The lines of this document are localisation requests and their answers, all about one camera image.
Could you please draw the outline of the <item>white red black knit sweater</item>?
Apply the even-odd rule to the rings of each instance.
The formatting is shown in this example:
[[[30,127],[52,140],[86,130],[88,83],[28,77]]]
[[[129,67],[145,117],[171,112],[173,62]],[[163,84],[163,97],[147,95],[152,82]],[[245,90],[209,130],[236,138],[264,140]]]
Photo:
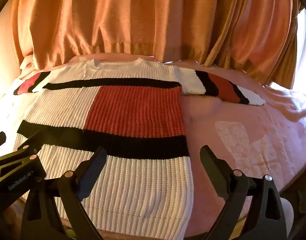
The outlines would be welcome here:
[[[98,147],[107,162],[82,203],[97,229],[182,239],[194,184],[181,95],[261,106],[256,93],[214,74],[154,61],[84,61],[25,80],[14,95],[37,94],[16,137],[44,132],[39,156],[49,178],[74,169]]]

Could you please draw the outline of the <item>pink blanket with white bows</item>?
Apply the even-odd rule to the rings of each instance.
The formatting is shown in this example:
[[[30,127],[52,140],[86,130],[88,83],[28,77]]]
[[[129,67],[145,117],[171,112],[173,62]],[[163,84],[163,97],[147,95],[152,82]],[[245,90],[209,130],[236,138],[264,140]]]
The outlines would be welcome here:
[[[224,205],[199,159],[203,145],[248,176],[271,174],[279,190],[306,168],[304,96],[291,90],[263,88],[234,70],[211,67],[208,72],[258,93],[265,105],[247,107],[209,96],[182,96],[194,181],[194,204],[187,237],[207,232]]]

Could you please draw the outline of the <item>orange satin curtain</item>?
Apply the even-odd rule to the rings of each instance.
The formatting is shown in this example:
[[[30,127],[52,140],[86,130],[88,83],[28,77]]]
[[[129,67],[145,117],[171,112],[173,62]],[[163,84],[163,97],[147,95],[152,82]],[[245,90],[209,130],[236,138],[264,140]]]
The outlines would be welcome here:
[[[12,0],[19,62],[126,53],[194,60],[292,88],[299,0]]]

